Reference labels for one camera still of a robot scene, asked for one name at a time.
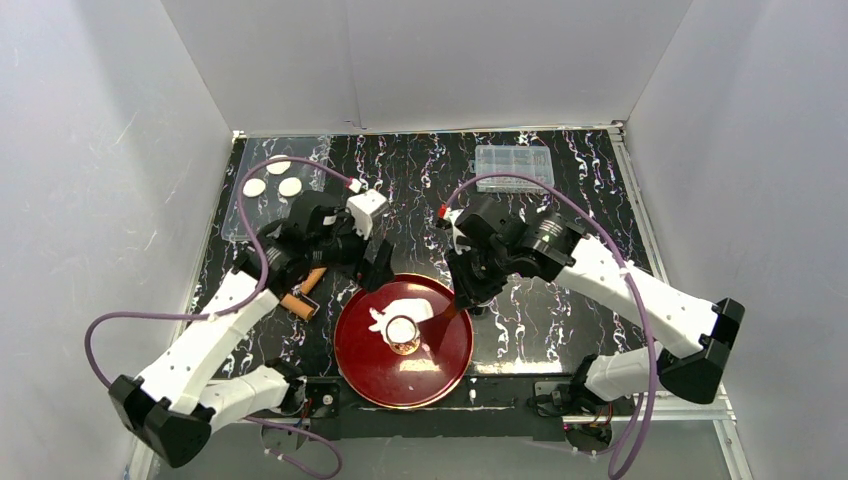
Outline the scraper knife orange handle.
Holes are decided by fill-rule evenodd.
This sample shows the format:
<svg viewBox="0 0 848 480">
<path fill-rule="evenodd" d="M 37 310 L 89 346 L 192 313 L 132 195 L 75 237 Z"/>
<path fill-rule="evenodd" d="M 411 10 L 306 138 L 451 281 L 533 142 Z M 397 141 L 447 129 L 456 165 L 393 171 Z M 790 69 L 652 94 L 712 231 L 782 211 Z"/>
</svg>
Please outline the scraper knife orange handle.
<svg viewBox="0 0 848 480">
<path fill-rule="evenodd" d="M 449 303 L 439 314 L 418 324 L 420 337 L 432 353 L 437 353 L 443 343 L 447 329 L 453 319 L 460 314 L 454 303 Z"/>
</svg>

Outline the white dough piece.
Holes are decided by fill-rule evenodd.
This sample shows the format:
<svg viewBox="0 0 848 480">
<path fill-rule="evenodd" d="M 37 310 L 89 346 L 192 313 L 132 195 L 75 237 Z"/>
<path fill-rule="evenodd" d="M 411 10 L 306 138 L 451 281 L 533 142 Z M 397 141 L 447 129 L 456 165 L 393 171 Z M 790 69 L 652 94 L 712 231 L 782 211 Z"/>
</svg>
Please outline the white dough piece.
<svg viewBox="0 0 848 480">
<path fill-rule="evenodd" d="M 392 301 L 382 310 L 370 308 L 369 315 L 371 324 L 368 326 L 368 330 L 380 334 L 385 343 L 392 345 L 386 339 L 385 328 L 393 317 L 398 315 L 407 316 L 413 319 L 418 327 L 420 322 L 430 319 L 434 313 L 428 300 L 423 298 L 405 298 Z"/>
</svg>

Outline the wooden rolling pin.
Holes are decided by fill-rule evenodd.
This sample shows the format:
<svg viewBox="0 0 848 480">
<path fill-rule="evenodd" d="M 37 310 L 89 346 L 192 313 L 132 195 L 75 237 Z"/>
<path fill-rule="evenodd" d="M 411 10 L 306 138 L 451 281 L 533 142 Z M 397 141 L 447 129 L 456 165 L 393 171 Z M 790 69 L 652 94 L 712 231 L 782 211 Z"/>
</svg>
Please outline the wooden rolling pin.
<svg viewBox="0 0 848 480">
<path fill-rule="evenodd" d="M 313 269 L 291 293 L 280 301 L 280 306 L 301 320 L 311 320 L 319 310 L 318 303 L 310 297 L 327 271 L 326 267 Z"/>
</svg>

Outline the metal ring cutter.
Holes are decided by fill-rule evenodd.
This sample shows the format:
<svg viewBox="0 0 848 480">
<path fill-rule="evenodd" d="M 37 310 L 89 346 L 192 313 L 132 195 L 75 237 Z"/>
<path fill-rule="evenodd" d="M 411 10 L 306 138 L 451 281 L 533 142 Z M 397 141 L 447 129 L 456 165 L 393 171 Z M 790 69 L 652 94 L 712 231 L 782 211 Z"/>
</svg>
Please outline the metal ring cutter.
<svg viewBox="0 0 848 480">
<path fill-rule="evenodd" d="M 473 316 L 494 315 L 498 313 L 498 302 L 496 298 L 487 303 L 476 305 L 469 309 L 469 313 Z"/>
</svg>

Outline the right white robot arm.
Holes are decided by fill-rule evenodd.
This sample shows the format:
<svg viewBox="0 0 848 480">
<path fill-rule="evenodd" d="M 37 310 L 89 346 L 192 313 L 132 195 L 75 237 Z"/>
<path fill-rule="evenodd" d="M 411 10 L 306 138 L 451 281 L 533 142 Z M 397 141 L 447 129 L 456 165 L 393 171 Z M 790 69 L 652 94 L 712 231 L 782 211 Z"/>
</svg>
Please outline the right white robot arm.
<svg viewBox="0 0 848 480">
<path fill-rule="evenodd" d="M 603 404 L 645 392 L 655 372 L 660 385 L 683 400 L 715 400 L 745 314 L 739 302 L 699 299 L 632 264 L 619 264 L 597 237 L 555 211 L 525 222 L 483 198 L 464 209 L 442 207 L 438 224 L 453 237 L 445 259 L 458 310 L 488 304 L 510 276 L 519 275 L 577 292 L 651 328 L 658 343 L 654 359 L 646 348 L 590 355 L 574 374 L 572 398 Z"/>
</svg>

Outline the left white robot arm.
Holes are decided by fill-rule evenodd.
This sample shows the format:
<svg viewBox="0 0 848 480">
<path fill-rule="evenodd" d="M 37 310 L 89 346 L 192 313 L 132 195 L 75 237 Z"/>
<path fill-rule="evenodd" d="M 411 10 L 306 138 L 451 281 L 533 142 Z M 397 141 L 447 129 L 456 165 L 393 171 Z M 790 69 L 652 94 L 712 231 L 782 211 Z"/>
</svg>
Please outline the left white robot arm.
<svg viewBox="0 0 848 480">
<path fill-rule="evenodd" d="M 179 468 L 231 423 L 263 410 L 304 406 L 307 377 L 281 359 L 216 385 L 210 381 L 249 331 L 312 271 L 338 269 L 368 292 L 393 280 L 391 243 L 383 241 L 374 260 L 366 257 L 388 205 L 375 190 L 346 200 L 306 191 L 287 217 L 252 233 L 213 299 L 177 340 L 139 374 L 120 375 L 109 385 L 124 426 Z"/>
</svg>

